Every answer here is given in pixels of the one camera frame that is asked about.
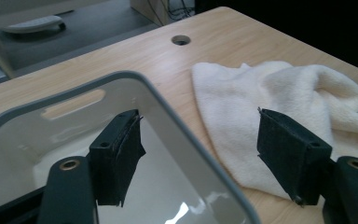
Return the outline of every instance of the desk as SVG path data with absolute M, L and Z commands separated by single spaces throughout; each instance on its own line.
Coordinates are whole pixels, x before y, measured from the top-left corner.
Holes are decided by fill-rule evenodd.
M 174 45 L 171 38 L 175 35 L 187 35 L 191 43 Z M 358 83 L 358 68 L 232 9 L 220 7 L 2 83 L 0 113 L 114 71 L 134 70 L 152 82 L 215 156 L 197 109 L 191 66 L 208 62 L 238 67 L 241 63 L 256 65 L 277 60 L 292 65 L 324 64 Z M 318 208 L 301 208 L 254 189 L 243 189 L 243 192 L 254 205 L 262 223 L 323 223 Z

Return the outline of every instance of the white towel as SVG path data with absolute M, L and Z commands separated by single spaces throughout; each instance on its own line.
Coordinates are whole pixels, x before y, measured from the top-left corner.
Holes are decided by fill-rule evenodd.
M 239 184 L 289 199 L 256 149 L 258 107 L 296 120 L 333 147 L 332 159 L 358 157 L 358 85 L 323 65 L 265 62 L 227 68 L 197 63 L 193 85 L 218 159 Z

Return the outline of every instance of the floor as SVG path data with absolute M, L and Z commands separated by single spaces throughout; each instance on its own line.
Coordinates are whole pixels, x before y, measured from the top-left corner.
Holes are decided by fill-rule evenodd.
M 194 1 L 186 3 L 188 8 L 194 6 Z M 179 0 L 170 2 L 171 9 L 182 4 Z M 16 77 L 158 28 L 132 9 L 129 0 L 110 0 L 58 16 L 66 24 L 64 31 L 57 27 L 21 38 L 0 31 L 0 41 Z M 0 70 L 0 82 L 6 80 Z

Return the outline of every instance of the white plastic bin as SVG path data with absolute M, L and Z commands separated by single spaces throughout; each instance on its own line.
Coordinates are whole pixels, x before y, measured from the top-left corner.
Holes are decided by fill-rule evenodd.
M 129 71 L 0 115 L 0 205 L 43 187 L 55 161 L 85 156 L 109 121 L 130 109 L 144 117 L 146 154 L 124 207 L 99 206 L 100 223 L 259 223 L 243 194 L 149 82 Z

